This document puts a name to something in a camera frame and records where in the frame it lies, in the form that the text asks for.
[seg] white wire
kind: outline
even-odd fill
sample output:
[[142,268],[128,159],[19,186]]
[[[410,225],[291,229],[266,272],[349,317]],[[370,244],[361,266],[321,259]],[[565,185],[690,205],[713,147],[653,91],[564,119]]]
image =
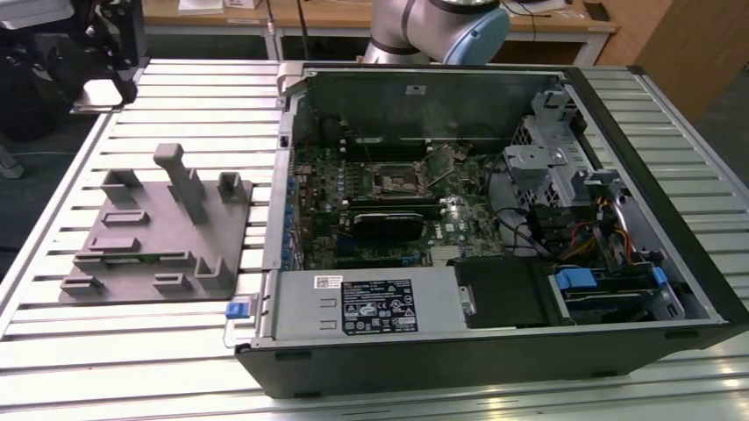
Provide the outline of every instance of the white wire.
[[11,156],[31,156],[31,155],[75,155],[75,152],[20,152],[11,153]]

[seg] label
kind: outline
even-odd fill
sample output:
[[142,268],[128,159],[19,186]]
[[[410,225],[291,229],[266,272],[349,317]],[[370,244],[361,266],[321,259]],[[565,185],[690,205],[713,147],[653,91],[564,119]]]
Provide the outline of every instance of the label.
[[227,24],[247,24],[259,25],[260,21],[258,19],[226,19]]
[[341,303],[349,336],[419,331],[410,279],[345,282]]
[[610,33],[613,33],[616,31],[616,29],[610,28],[610,27],[589,27],[588,31],[589,32],[610,32]]
[[406,95],[426,95],[426,85],[406,86]]
[[315,276],[315,289],[338,289],[343,276]]

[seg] wooden desk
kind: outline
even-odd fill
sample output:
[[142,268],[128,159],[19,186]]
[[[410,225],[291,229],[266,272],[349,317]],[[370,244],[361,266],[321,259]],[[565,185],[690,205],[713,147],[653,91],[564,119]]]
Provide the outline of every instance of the wooden desk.
[[[147,30],[151,33],[204,33],[204,34],[254,34],[266,37],[268,58],[283,60],[280,38],[299,36],[299,14],[295,0],[271,0],[276,20],[276,38],[268,34],[267,0],[258,9],[226,8],[220,15],[179,16],[178,0],[143,0]],[[311,36],[369,38],[371,6],[349,4],[335,0],[309,0],[303,2],[305,15]],[[573,11],[584,14],[582,0],[574,0]],[[558,13],[548,13],[550,18],[511,15],[510,41],[568,42],[584,46],[574,59],[578,66],[594,64],[606,39],[620,27],[613,22],[600,22],[585,18],[569,18]]]

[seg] gray plastic mount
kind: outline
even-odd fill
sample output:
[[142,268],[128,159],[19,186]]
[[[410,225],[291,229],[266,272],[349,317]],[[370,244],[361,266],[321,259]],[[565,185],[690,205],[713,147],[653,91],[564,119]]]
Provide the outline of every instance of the gray plastic mount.
[[171,182],[140,182],[132,170],[107,173],[108,200],[63,280],[60,302],[232,296],[252,185],[238,173],[202,182],[184,168],[183,154],[179,144],[162,144],[154,153]]

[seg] slotted metal table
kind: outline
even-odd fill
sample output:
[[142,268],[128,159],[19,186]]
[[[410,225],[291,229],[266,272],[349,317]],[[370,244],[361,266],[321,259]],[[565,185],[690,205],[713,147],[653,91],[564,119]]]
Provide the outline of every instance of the slotted metal table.
[[[223,342],[226,303],[58,304],[72,254],[104,202],[106,171],[166,181],[151,154],[178,141],[204,179],[259,187],[238,294],[260,288],[279,128],[278,63],[152,60],[136,102],[100,116],[0,285],[0,412],[17,419],[748,419],[749,334],[630,375],[315,400],[266,397]],[[648,76],[585,69],[689,226],[749,303],[749,195]],[[602,142],[592,143],[606,165]],[[251,329],[236,326],[236,334]]]

